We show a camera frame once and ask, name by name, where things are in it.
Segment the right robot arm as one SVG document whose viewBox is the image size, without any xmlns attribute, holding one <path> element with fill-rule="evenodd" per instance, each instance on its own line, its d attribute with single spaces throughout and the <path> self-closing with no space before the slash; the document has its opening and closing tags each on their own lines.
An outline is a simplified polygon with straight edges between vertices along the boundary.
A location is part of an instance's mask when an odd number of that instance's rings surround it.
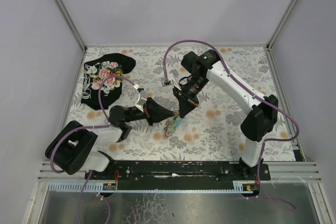
<svg viewBox="0 0 336 224">
<path fill-rule="evenodd" d="M 214 50 L 198 56 L 194 52 L 184 55 L 181 65 L 190 75 L 186 77 L 185 84 L 176 84 L 173 94 L 179 103 L 179 116 L 184 118 L 199 105 L 197 95 L 212 82 L 224 90 L 246 114 L 240 125 L 245 140 L 245 150 L 241 160 L 249 167 L 259 162 L 262 143 L 267 133 L 271 132 L 278 120 L 278 99 L 274 95 L 262 97 L 261 101 L 256 95 L 250 94 L 252 87 L 237 75 L 229 74 L 222 65 L 218 54 Z"/>
</svg>

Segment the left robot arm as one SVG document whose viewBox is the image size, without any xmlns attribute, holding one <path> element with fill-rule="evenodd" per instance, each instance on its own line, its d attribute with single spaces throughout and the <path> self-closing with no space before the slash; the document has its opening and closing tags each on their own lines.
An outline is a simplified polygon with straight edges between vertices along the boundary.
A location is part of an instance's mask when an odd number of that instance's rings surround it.
<svg viewBox="0 0 336 224">
<path fill-rule="evenodd" d="M 149 126 L 174 116 L 174 112 L 148 98 L 144 104 L 132 107 L 115 105 L 109 111 L 108 123 L 84 126 L 70 121 L 54 138 L 45 151 L 54 173 L 73 175 L 81 168 L 104 171 L 109 158 L 104 153 L 94 152 L 97 143 L 121 142 L 130 134 L 133 121 L 145 120 Z"/>
</svg>

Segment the black floral cloth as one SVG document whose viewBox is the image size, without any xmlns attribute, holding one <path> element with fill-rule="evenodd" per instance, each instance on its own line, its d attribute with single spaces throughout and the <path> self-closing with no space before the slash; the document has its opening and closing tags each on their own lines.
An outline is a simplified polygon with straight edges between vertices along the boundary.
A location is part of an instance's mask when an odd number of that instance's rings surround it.
<svg viewBox="0 0 336 224">
<path fill-rule="evenodd" d="M 130 73 L 136 60 L 120 53 L 105 54 L 84 63 L 81 103 L 93 110 L 106 110 L 121 96 L 122 79 L 116 75 Z"/>
</svg>

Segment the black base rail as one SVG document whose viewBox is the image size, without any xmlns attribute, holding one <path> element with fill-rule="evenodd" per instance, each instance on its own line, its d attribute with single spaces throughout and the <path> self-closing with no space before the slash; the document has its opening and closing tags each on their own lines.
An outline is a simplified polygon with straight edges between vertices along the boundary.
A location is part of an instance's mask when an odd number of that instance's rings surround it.
<svg viewBox="0 0 336 224">
<path fill-rule="evenodd" d="M 269 181 L 267 164 L 250 168 L 242 161 L 115 161 L 102 172 L 94 171 L 92 180 L 115 180 L 123 186 L 167 186 L 169 189 L 209 189 L 230 182 Z"/>
</svg>

